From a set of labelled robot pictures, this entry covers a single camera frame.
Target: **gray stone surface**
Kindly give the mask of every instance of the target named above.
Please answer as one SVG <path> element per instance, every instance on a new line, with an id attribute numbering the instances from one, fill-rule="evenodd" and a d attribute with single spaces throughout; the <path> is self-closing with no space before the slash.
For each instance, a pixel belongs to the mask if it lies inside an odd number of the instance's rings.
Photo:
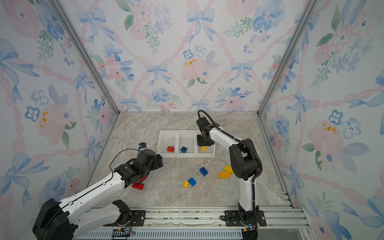
<path id="1" fill-rule="evenodd" d="M 210 112 L 215 122 L 226 131 L 240 138 L 250 138 L 263 163 L 263 173 L 256 179 L 256 197 L 259 205 L 284 204 L 281 187 L 270 155 L 253 113 Z M 198 129 L 197 114 L 193 113 L 120 113 L 96 167 L 90 184 L 94 184 L 110 173 L 109 164 L 117 153 L 126 148 L 138 148 L 146 142 L 156 152 L 160 130 Z M 113 162 L 112 169 L 137 156 L 137 151 L 122 152 Z M 240 198 L 238 178 L 231 175 L 219 179 L 225 165 L 230 165 L 229 151 L 216 146 L 214 158 L 163 158 L 164 166 L 152 171 L 143 190 L 132 187 L 114 193 L 96 207 L 103 207 L 121 199 L 129 207 L 160 206 L 233 206 Z M 209 174 L 199 172 L 205 167 Z M 184 188 L 184 181 L 193 177 L 197 184 Z"/>

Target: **blue toy block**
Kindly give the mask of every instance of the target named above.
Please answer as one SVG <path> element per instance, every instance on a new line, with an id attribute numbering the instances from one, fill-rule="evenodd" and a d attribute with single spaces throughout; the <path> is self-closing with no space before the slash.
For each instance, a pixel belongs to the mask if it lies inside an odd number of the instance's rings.
<path id="1" fill-rule="evenodd" d="M 196 181 L 191 177 L 191 179 L 188 180 L 189 184 L 193 187 L 196 184 Z"/>
<path id="2" fill-rule="evenodd" d="M 205 177 L 206 175 L 208 175 L 208 171 L 205 169 L 205 167 L 202 167 L 200 168 L 200 172 L 201 174 Z"/>
<path id="3" fill-rule="evenodd" d="M 181 151 L 182 153 L 186 153 L 187 150 L 188 150 L 188 149 L 187 149 L 186 147 L 184 147 L 184 146 L 180 149 L 180 151 Z"/>

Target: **floral wallpaper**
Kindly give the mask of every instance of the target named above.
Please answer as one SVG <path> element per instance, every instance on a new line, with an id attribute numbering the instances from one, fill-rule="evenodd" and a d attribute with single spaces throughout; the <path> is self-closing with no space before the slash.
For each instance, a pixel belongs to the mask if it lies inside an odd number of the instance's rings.
<path id="1" fill-rule="evenodd" d="M 321 0 L 262 115 L 317 240 L 384 239 L 383 10 Z"/>
<path id="2" fill-rule="evenodd" d="M 255 111 L 307 0 L 61 3 L 121 111 Z"/>
<path id="3" fill-rule="evenodd" d="M 116 118 L 43 0 L 0 1 L 1 239 L 83 190 Z"/>

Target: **black mounting plate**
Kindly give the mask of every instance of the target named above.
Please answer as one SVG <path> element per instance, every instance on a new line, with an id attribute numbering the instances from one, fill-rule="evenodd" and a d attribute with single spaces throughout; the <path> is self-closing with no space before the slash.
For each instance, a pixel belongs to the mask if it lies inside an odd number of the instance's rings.
<path id="1" fill-rule="evenodd" d="M 133 226 L 133 227 L 144 226 L 145 213 L 146 213 L 145 210 L 131 210 L 133 220 L 132 220 L 132 223 L 130 226 Z M 119 226 L 117 223 L 111 223 L 111 224 L 104 225 L 104 227 L 117 227 L 117 226 Z"/>
<path id="2" fill-rule="evenodd" d="M 226 210 L 224 211 L 224 215 L 226 218 L 238 218 L 238 210 Z M 257 223 L 259 224 L 260 227 L 265 227 L 266 226 L 266 221 L 265 221 L 265 216 L 264 212 L 259 210 L 259 213 L 256 218 Z M 240 223 L 239 220 L 227 220 L 225 221 L 225 224 L 227 227 L 243 227 L 244 225 Z"/>

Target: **white plastic tray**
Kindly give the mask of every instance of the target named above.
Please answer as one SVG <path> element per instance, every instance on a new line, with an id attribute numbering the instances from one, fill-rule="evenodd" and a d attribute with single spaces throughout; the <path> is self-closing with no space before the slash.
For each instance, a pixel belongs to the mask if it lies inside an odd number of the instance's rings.
<path id="1" fill-rule="evenodd" d="M 216 146 L 207 146 L 207 150 L 202 151 L 197 145 L 197 135 L 199 130 L 161 130 L 157 152 L 162 157 L 215 157 Z M 168 152 L 167 148 L 175 147 L 174 152 Z M 186 153 L 181 152 L 181 148 L 186 147 Z"/>

